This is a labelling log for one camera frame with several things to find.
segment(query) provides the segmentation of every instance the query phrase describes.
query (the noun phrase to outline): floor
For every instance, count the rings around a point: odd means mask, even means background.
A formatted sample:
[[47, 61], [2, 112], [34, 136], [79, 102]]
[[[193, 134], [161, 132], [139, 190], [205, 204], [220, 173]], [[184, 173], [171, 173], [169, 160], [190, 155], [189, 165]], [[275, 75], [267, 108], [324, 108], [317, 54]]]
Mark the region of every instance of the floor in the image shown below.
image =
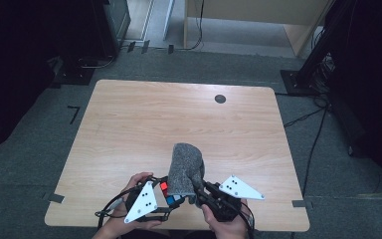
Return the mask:
[[[169, 0], [154, 1], [152, 10], [149, 12], [148, 26], [143, 31], [144, 37], [142, 39], [128, 38], [130, 32], [137, 32], [135, 29], [137, 25], [134, 23], [142, 22], [142, 19], [145, 18], [144, 13], [148, 12], [148, 8], [147, 4], [143, 4], [143, 2], [147, 3], [148, 1], [128, 1], [131, 26], [125, 42], [136, 41], [139, 46], [143, 41], [148, 40], [150, 41], [149, 47], [168, 48], [169, 45], [174, 45], [175, 49], [183, 49], [183, 0], [175, 1], [165, 40], [163, 40], [163, 33]], [[190, 18], [188, 21], [188, 48], [193, 47], [200, 36], [197, 24], [199, 24], [199, 19], [193, 21]], [[202, 43], [195, 51], [295, 58], [282, 24], [203, 19], [202, 30]], [[314, 35], [320, 31], [321, 27], [317, 29]], [[311, 50], [309, 45], [301, 54], [301, 58], [307, 58], [309, 55]]]

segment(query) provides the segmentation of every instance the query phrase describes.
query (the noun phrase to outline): gray fabric object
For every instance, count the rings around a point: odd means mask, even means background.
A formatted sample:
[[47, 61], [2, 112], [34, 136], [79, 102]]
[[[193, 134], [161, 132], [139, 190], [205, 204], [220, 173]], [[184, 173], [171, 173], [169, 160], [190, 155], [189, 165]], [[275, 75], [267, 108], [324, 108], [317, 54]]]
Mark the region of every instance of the gray fabric object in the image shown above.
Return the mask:
[[195, 202], [195, 188], [203, 188], [204, 162], [201, 151], [188, 143], [173, 146], [167, 184], [168, 195], [189, 196]]

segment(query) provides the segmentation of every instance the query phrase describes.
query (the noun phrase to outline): white floor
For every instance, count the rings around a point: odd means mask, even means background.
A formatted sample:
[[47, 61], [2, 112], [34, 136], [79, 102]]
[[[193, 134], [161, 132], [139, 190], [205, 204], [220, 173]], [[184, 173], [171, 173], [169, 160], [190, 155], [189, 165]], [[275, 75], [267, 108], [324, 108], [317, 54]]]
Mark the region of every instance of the white floor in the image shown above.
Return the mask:
[[[150, 41], [150, 47], [174, 45], [175, 49], [183, 49], [184, 0], [175, 1], [166, 39], [163, 40], [168, 5], [169, 0], [154, 0], [144, 40]], [[199, 19], [188, 19], [187, 48], [194, 46], [200, 36], [197, 21]], [[203, 18], [202, 30], [203, 41], [194, 51], [295, 58], [281, 24]], [[310, 49], [308, 44], [301, 57], [306, 58]]]

